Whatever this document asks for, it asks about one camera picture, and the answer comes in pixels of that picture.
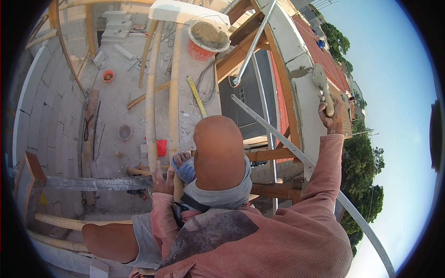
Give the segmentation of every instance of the sky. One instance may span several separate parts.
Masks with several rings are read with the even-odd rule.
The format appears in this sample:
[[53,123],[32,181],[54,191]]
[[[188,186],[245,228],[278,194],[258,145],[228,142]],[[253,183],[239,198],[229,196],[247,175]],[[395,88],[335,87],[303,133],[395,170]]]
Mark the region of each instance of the sky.
[[[422,233],[433,200],[429,119],[437,96],[432,67],[393,0],[339,0],[320,12],[351,43],[346,59],[368,103],[366,125],[380,133],[372,136],[372,146],[384,149],[386,166],[374,184],[383,186],[384,203],[370,226],[397,271]],[[366,237],[357,249],[348,278],[388,277]]]

